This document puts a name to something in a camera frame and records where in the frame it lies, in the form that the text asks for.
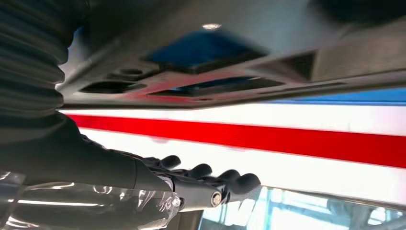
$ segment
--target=clear plastic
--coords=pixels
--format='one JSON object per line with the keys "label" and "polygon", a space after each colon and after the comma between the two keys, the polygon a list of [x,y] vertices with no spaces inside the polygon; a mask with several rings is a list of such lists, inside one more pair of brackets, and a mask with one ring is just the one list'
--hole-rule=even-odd
{"label": "clear plastic", "polygon": [[22,174],[0,170],[0,229],[5,225],[15,204],[18,194],[23,190]]}
{"label": "clear plastic", "polygon": [[173,192],[48,183],[26,187],[3,230],[149,230],[177,214]]}

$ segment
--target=metal frame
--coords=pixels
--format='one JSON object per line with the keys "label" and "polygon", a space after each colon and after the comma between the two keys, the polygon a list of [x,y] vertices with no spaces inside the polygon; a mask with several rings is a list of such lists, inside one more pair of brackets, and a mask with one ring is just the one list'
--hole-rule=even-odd
{"label": "metal frame", "polygon": [[[405,20],[372,27],[343,23],[331,20],[328,12],[315,6],[316,2],[99,2],[94,4],[87,26],[77,32],[69,62],[61,66],[67,80],[58,90],[65,97],[65,108],[188,109],[406,86],[406,46],[402,42],[406,38],[402,29]],[[186,73],[144,61],[151,52],[208,23],[221,25],[220,31],[266,55],[204,73]],[[307,64],[310,75],[306,76],[291,61],[309,53],[314,59]],[[128,68],[148,73],[130,81],[146,87],[114,95],[79,92]],[[284,85],[196,97],[152,95],[174,87],[247,75]]]}

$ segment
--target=red stripe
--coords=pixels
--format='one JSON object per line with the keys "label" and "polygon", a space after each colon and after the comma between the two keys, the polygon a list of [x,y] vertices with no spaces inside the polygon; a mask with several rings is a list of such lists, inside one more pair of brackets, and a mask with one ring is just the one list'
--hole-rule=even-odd
{"label": "red stripe", "polygon": [[83,128],[406,168],[406,137],[401,136],[87,115],[70,117]]}

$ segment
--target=glass window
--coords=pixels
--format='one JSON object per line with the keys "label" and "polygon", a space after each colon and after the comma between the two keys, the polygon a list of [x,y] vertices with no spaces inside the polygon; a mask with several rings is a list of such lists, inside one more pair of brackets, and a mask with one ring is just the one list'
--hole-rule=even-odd
{"label": "glass window", "polygon": [[349,230],[350,226],[362,230],[371,225],[382,225],[385,230],[406,230],[406,219],[404,226],[400,222],[396,229],[388,228],[386,224],[403,213],[383,207],[267,187],[257,196],[206,210],[200,230]]}

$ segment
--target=red and white striped wall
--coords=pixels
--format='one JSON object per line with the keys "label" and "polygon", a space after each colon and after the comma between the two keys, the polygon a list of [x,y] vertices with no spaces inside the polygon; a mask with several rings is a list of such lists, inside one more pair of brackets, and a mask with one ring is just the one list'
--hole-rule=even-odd
{"label": "red and white striped wall", "polygon": [[406,205],[406,107],[246,104],[201,110],[69,110],[89,138],[178,155],[264,185]]}

